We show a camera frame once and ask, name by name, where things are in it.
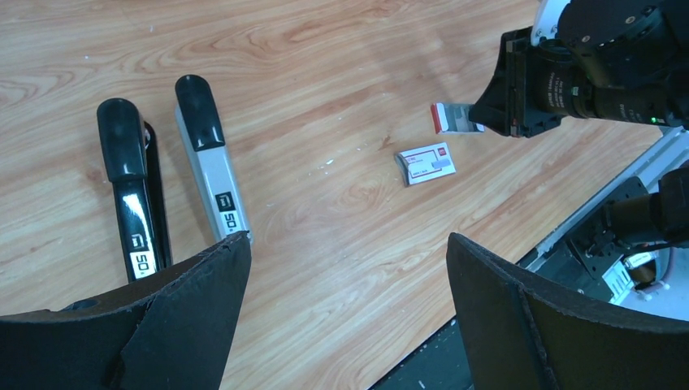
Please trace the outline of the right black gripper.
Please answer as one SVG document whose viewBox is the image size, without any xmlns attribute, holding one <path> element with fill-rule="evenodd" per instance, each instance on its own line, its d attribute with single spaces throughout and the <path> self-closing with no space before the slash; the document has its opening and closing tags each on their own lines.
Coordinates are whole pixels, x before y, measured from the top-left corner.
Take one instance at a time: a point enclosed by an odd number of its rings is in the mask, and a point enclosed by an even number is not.
<svg viewBox="0 0 689 390">
<path fill-rule="evenodd" d="M 506 32 L 500 54 L 505 76 L 493 76 L 470 108 L 468 118 L 508 137 L 531 138 L 561 125 L 562 117 L 536 104 L 536 72 L 539 56 L 531 44 L 531 28 Z"/>
</svg>

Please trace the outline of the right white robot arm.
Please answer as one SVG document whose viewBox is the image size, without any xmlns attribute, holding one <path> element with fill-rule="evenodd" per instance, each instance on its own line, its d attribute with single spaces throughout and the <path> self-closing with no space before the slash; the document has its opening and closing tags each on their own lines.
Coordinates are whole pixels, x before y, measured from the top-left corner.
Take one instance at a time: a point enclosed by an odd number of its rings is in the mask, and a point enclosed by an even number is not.
<svg viewBox="0 0 689 390">
<path fill-rule="evenodd" d="M 567 117 L 686 128 L 687 2 L 543 1 L 503 33 L 469 120 L 531 138 Z"/>
</svg>

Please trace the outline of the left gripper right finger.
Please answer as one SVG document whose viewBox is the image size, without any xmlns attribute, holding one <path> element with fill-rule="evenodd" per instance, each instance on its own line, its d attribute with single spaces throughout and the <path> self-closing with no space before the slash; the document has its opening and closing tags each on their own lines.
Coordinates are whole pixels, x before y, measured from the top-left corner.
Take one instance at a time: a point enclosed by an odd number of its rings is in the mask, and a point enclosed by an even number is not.
<svg viewBox="0 0 689 390">
<path fill-rule="evenodd" d="M 475 388 L 687 388 L 687 322 L 588 297 L 458 233 L 446 264 Z"/>
</svg>

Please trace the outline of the grey staple strip box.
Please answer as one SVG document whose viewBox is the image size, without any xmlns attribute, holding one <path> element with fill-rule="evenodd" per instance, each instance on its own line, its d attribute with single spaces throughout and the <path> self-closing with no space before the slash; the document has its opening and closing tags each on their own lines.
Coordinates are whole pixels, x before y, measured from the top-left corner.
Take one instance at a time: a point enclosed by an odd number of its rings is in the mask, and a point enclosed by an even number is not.
<svg viewBox="0 0 689 390">
<path fill-rule="evenodd" d="M 473 107 L 468 103 L 437 102 L 430 106 L 436 134 L 479 134 L 485 132 L 480 123 L 469 120 L 469 112 Z"/>
</svg>

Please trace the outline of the red white staple box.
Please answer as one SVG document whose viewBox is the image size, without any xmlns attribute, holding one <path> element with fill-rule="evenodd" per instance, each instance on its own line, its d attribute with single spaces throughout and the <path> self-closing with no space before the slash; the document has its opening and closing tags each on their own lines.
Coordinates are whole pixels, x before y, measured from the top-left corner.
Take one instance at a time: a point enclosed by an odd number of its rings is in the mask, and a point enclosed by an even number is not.
<svg viewBox="0 0 689 390">
<path fill-rule="evenodd" d="M 395 161 L 406 187 L 457 172 L 446 142 L 401 151 Z"/>
</svg>

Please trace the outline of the grey and black stapler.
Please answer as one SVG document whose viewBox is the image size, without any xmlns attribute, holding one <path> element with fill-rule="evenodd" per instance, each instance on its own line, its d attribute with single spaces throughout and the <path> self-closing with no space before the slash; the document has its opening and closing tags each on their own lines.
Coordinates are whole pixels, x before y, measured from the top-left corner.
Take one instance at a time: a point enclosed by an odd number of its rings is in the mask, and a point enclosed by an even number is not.
<svg viewBox="0 0 689 390">
<path fill-rule="evenodd" d="M 175 83 L 175 120 L 216 241 L 251 231 L 210 84 L 190 74 Z"/>
</svg>

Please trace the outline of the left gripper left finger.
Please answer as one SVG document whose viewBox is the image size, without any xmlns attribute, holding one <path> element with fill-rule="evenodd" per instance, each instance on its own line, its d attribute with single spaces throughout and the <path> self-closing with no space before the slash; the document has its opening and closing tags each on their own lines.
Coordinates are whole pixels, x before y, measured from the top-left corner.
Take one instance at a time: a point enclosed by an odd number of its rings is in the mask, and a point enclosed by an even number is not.
<svg viewBox="0 0 689 390">
<path fill-rule="evenodd" d="M 2 316 L 2 388 L 219 388 L 251 262 L 238 232 L 62 310 Z"/>
</svg>

